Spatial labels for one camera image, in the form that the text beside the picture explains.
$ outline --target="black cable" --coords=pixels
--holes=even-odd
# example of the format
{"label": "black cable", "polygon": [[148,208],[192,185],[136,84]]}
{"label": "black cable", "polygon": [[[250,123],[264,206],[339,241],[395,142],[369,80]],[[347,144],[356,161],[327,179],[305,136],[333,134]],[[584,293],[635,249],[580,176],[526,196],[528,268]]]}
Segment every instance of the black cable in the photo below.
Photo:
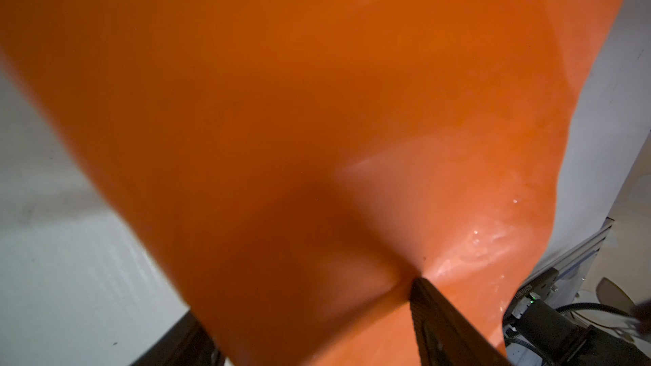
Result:
{"label": "black cable", "polygon": [[623,317],[630,317],[631,315],[626,311],[622,311],[619,308],[611,307],[610,305],[599,304],[596,302],[577,302],[574,304],[563,305],[558,307],[556,312],[559,314],[569,313],[574,311],[581,311],[582,309],[590,309],[593,311],[602,311],[606,313],[611,313],[615,315],[622,315]]}
{"label": "black cable", "polygon": [[542,359],[543,365],[547,364],[549,366],[554,366],[556,364],[556,363],[554,363],[554,359],[550,358],[548,354],[546,354],[544,352],[541,352],[537,347],[533,346],[529,342],[523,341],[522,339],[518,339],[518,338],[506,338],[504,340],[505,346],[509,346],[512,343],[515,343],[516,345],[523,346],[524,348],[529,349],[534,354],[540,356],[540,358]]}

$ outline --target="orange plastic sheet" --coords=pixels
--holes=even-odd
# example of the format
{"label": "orange plastic sheet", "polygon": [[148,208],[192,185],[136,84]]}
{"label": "orange plastic sheet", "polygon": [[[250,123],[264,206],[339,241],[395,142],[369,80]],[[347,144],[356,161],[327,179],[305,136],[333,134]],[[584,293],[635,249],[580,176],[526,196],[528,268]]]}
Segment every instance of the orange plastic sheet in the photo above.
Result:
{"label": "orange plastic sheet", "polygon": [[5,67],[238,366],[494,345],[622,0],[1,0]]}

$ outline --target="fold in orange sheet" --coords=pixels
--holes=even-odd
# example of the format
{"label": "fold in orange sheet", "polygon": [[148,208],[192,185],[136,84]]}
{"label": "fold in orange sheet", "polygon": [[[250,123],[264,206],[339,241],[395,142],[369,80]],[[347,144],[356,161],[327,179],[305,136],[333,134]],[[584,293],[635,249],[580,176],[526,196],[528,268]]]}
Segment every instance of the fold in orange sheet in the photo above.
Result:
{"label": "fold in orange sheet", "polygon": [[238,366],[494,345],[622,0],[0,0],[5,67]]}

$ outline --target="orange material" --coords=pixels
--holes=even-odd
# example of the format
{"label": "orange material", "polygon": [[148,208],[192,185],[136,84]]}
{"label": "orange material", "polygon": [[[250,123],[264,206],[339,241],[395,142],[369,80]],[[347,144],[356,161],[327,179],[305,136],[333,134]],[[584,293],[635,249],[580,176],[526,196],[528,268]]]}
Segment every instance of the orange material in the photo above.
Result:
{"label": "orange material", "polygon": [[238,366],[495,346],[621,0],[0,0],[0,46]]}

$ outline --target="white surface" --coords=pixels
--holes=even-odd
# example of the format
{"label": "white surface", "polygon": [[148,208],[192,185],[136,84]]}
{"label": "white surface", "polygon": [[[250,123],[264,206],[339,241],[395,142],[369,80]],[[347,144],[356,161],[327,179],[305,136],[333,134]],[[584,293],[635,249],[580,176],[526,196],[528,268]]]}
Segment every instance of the white surface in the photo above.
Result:
{"label": "white surface", "polygon": [[0,75],[0,366],[125,366],[185,311]]}
{"label": "white surface", "polygon": [[583,87],[536,268],[599,231],[651,129],[651,0],[624,0]]}

